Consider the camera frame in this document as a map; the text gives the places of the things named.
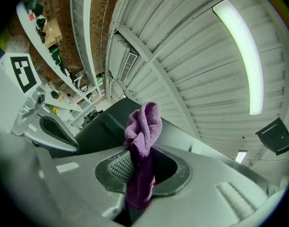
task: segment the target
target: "fluorescent light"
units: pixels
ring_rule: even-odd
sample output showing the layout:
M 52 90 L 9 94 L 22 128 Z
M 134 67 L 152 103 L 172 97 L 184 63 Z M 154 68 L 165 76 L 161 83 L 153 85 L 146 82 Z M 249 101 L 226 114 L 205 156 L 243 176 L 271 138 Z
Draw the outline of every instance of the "fluorescent light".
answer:
M 241 164 L 246 155 L 247 155 L 247 151 L 246 150 L 240 150 L 238 152 L 238 155 L 237 155 L 235 161 L 237 161 L 237 162 L 239 162 Z
M 263 111 L 264 83 L 261 60 L 254 38 L 234 5 L 223 0 L 213 7 L 233 36 L 245 64 L 249 86 L 249 115 L 260 115 Z

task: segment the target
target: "air vent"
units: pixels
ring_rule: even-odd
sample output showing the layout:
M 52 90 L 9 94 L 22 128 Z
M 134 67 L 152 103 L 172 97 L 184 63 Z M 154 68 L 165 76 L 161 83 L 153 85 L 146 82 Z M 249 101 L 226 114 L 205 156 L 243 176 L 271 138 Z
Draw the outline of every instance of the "air vent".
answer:
M 120 82 L 124 82 L 125 79 L 127 78 L 132 66 L 134 65 L 134 62 L 136 61 L 138 55 L 133 54 L 133 53 L 129 53 L 129 55 L 127 56 L 125 65 L 124 65 L 124 69 L 121 72 L 119 81 Z

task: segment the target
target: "plastic bag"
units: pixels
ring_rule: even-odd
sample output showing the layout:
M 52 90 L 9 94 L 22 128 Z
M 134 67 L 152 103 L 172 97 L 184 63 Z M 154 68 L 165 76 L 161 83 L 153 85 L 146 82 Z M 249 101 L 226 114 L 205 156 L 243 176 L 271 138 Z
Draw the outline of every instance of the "plastic bag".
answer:
M 29 53 L 29 41 L 22 35 L 12 36 L 6 47 L 6 53 Z

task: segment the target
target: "cloth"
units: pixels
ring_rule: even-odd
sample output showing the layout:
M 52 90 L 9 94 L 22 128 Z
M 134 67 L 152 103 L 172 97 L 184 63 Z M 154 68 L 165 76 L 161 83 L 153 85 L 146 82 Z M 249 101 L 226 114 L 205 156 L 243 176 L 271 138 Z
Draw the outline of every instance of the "cloth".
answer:
M 130 150 L 135 168 L 127 184 L 126 199 L 129 207 L 144 210 L 151 203 L 155 183 L 151 146 L 156 142 L 161 131 L 162 120 L 157 103 L 145 103 L 130 114 L 124 143 Z

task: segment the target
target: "red object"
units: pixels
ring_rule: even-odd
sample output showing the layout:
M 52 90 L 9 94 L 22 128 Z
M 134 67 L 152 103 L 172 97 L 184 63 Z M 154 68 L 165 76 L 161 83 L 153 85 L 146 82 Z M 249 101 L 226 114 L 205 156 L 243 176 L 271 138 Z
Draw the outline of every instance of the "red object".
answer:
M 35 15 L 34 15 L 34 13 L 32 13 L 32 14 L 29 15 L 29 19 L 30 19 L 30 21 L 32 21 L 32 20 L 35 19 Z

